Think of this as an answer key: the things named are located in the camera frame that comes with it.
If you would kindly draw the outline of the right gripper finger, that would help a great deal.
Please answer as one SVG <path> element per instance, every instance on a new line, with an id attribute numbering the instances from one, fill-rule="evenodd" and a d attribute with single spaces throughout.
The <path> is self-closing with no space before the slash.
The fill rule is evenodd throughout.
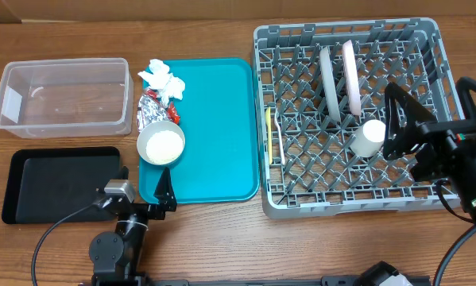
<path id="1" fill-rule="evenodd" d="M 471 92 L 476 93 L 476 80 L 470 77 L 461 77 L 455 84 L 456 91 L 466 119 L 476 120 L 476 105 Z"/>
<path id="2" fill-rule="evenodd" d="M 396 83 L 385 88 L 385 140 L 383 157 L 396 160 L 415 153 L 425 143 L 421 126 L 437 118 Z"/>

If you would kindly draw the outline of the grey bowl with rice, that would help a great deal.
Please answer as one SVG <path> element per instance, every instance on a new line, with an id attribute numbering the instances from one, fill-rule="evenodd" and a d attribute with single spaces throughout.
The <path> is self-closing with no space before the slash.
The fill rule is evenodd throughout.
<path id="1" fill-rule="evenodd" d="M 147 125 L 137 138 L 137 151 L 141 159 L 157 166 L 176 161 L 184 151 L 184 146 L 182 129 L 169 121 Z"/>

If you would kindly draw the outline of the white cup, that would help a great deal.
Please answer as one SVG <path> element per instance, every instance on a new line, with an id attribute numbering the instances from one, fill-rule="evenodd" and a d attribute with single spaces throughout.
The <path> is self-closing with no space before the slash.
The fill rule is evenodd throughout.
<path id="1" fill-rule="evenodd" d="M 385 140 L 385 123 L 371 119 L 360 126 L 355 132 L 355 139 L 350 149 L 360 157 L 372 157 L 382 147 Z"/>

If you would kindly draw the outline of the pink plate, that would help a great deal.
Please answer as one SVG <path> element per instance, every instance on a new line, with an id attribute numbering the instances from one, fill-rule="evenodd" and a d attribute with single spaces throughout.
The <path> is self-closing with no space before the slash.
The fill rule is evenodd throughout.
<path id="1" fill-rule="evenodd" d="M 346 92 L 349 98 L 349 108 L 353 115 L 360 116 L 361 95 L 358 85 L 358 72 L 354 58 L 354 48 L 352 41 L 348 40 L 342 45 L 342 60 L 344 64 L 344 74 L 346 77 Z"/>

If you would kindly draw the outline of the grey plate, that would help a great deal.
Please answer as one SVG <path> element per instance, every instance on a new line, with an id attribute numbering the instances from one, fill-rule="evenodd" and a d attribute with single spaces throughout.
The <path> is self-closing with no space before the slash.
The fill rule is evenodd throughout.
<path id="1" fill-rule="evenodd" d="M 328 47 L 324 47 L 321 49 L 319 53 L 319 63 L 329 116 L 332 120 L 336 122 L 341 122 L 339 113 L 339 102 L 336 94 L 332 62 L 330 59 L 330 52 Z"/>

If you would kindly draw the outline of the white plastic fork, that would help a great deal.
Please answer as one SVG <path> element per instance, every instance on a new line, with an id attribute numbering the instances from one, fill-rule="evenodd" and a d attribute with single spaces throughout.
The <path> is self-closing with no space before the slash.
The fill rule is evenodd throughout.
<path id="1" fill-rule="evenodd" d="M 284 156 L 284 146 L 283 146 L 283 139 L 282 139 L 282 132 L 281 132 L 279 117 L 280 117 L 280 114 L 278 112 L 278 109 L 275 109 L 273 122 L 277 130 L 279 154 L 281 159 L 281 165 L 283 166 L 285 165 L 285 156 Z"/>

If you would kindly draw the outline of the yellow plastic fork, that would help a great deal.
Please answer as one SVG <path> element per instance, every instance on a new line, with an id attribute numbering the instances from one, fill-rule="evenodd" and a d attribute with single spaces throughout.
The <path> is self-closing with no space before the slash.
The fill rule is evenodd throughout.
<path id="1" fill-rule="evenodd" d="M 272 136 L 272 125 L 271 125 L 271 107 L 268 106 L 265 110 L 265 125 L 267 131 L 267 151 L 269 157 L 269 164 L 273 163 L 273 136 Z"/>

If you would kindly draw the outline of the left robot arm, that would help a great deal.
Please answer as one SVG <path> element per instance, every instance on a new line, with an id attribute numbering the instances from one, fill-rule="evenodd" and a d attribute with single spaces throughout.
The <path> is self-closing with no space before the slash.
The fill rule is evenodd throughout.
<path id="1" fill-rule="evenodd" d="M 98 234 L 89 246 L 93 285 L 152 285 L 149 276 L 138 271 L 149 221 L 163 220 L 177 208 L 169 168 L 163 169 L 153 193 L 156 203 L 134 201 L 136 192 L 128 180 L 128 172 L 128 168 L 122 168 L 94 202 L 98 209 L 116 216 L 118 221 L 115 230 Z"/>

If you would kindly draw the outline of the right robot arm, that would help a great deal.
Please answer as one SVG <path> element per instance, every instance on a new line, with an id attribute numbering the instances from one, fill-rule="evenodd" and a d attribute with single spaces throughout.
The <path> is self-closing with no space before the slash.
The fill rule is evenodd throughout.
<path id="1" fill-rule="evenodd" d="M 462 77 L 456 83 L 465 118 L 440 122 L 436 117 L 396 83 L 385 88 L 386 160 L 414 155 L 416 164 L 410 173 L 416 182 L 432 181 L 440 195 L 445 183 L 456 191 L 465 212 L 463 221 L 471 223 L 445 253 L 432 283 L 441 283 L 451 258 L 476 234 L 476 80 Z"/>

